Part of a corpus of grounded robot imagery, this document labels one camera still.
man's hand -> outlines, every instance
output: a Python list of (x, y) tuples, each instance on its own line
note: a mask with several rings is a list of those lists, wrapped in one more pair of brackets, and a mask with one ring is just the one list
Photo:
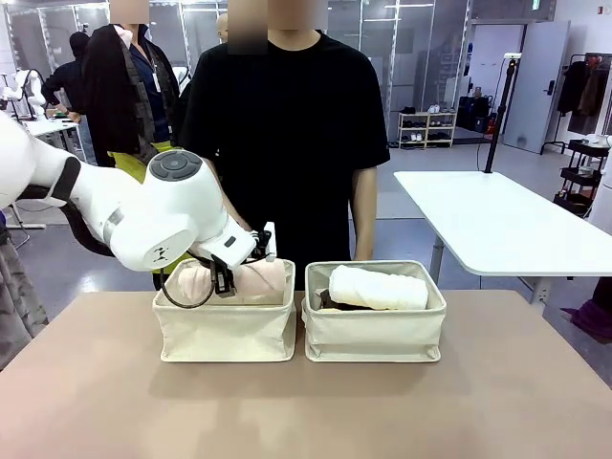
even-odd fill
[(64, 115), (68, 115), (68, 109), (66, 108), (66, 106), (63, 103), (60, 103), (60, 104), (56, 105), (55, 108), (59, 111), (59, 113), (62, 113)]
[(72, 121), (75, 122), (76, 124), (80, 124), (80, 114), (77, 112), (70, 112), (68, 114), (68, 118)]

ceiling light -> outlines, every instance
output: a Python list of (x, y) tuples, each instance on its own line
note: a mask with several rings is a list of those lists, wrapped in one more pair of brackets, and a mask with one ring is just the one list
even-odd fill
[(385, 5), (385, 8), (427, 8), (433, 7), (433, 3), (419, 3), (414, 5)]
[(363, 22), (389, 22), (389, 21), (401, 21), (402, 18), (398, 17), (397, 19), (395, 18), (391, 18), (391, 19), (363, 19)]

table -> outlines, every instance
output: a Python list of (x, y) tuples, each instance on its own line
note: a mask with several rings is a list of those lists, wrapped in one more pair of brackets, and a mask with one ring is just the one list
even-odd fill
[(0, 373), (2, 459), (609, 457), (608, 386), (515, 292), (444, 292), (439, 363), (163, 363), (153, 294), (80, 296)]
[(436, 232), (430, 268), (436, 282), (444, 247), (470, 273), (526, 277), (539, 306), (554, 277), (612, 275), (612, 236), (501, 174), (395, 177)]
[(75, 146), (68, 137), (68, 131), (70, 129), (76, 129), (76, 134), (78, 135), (78, 141), (80, 143), (80, 133), (78, 131), (78, 124), (70, 121), (62, 121), (62, 120), (37, 120), (37, 121), (24, 121), (24, 125), (28, 129), (28, 131), (35, 137), (42, 137), (48, 134), (61, 134), (64, 141), (66, 142), (66, 147), (68, 151), (73, 155), (76, 154)]

black jacket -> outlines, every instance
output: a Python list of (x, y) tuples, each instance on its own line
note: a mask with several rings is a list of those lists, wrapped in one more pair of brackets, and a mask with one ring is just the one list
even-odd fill
[(45, 100), (51, 105), (58, 105), (59, 99), (55, 96), (55, 92), (63, 88), (70, 101), (68, 109), (71, 112), (77, 112), (81, 115), (85, 115), (85, 102), (83, 100), (83, 80), (80, 68), (88, 42), (89, 36), (83, 32), (77, 32), (71, 35), (70, 46), (76, 60), (58, 67), (57, 70), (47, 78), (47, 81), (44, 82), (41, 90)]
[(583, 60), (574, 62), (565, 72), (565, 81), (557, 107), (557, 110), (563, 115), (578, 110), (588, 77), (589, 71)]
[[(146, 44), (161, 58), (170, 75), (171, 92), (179, 98), (179, 83), (162, 49), (149, 40)], [(113, 166), (109, 151), (138, 154), (139, 132), (136, 116), (136, 95), (127, 74), (122, 43), (115, 26), (109, 24), (94, 31), (83, 59), (85, 106), (89, 130), (98, 165)], [(179, 128), (168, 120), (173, 132)]]

black pole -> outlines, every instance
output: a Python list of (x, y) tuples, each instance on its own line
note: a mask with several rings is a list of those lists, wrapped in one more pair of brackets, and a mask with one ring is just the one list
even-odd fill
[(516, 70), (516, 59), (510, 60), (510, 66), (508, 72), (506, 72), (506, 85), (504, 86), (504, 94), (501, 97), (501, 103), (499, 104), (499, 110), (497, 110), (497, 120), (495, 120), (495, 132), (491, 140), (491, 148), (489, 149), (489, 158), (487, 158), (487, 166), (485, 167), (485, 174), (492, 173), (493, 159), (495, 158), (495, 150), (497, 149), (497, 143), (499, 142), (499, 134), (501, 133), (501, 125), (506, 114), (506, 103), (508, 103), (508, 96), (510, 95), (510, 87), (513, 84), (513, 75)]

